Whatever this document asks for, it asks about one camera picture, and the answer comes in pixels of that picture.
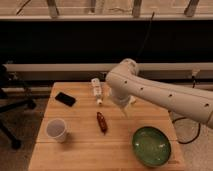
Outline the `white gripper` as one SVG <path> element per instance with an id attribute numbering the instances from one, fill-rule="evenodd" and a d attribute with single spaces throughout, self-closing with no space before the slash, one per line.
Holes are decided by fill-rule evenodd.
<path id="1" fill-rule="evenodd" d="M 119 91 L 118 89 L 111 88 L 109 92 L 109 97 L 114 104 L 120 107 L 120 110 L 126 118 L 128 118 L 128 113 L 125 110 L 125 107 L 130 104 L 131 95 Z"/>

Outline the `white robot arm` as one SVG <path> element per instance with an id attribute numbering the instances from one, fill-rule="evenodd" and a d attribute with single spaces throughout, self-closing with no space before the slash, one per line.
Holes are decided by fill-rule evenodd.
<path id="1" fill-rule="evenodd" d="M 138 64 L 130 58 L 108 72 L 109 97 L 116 105 L 124 108 L 136 96 L 213 129 L 213 92 L 151 81 L 138 72 Z"/>

